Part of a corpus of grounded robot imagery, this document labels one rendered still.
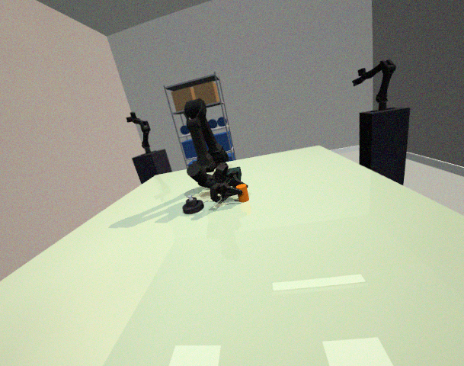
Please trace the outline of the orange cylindrical knob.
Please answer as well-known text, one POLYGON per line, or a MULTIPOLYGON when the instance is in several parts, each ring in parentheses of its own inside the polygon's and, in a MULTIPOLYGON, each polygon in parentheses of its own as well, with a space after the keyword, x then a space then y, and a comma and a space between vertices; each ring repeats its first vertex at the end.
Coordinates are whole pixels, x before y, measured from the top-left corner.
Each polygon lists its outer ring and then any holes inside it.
POLYGON ((238 194, 239 202, 246 202, 249 201, 248 190, 245 184, 237 185, 237 189, 242 190, 242 194, 238 194))

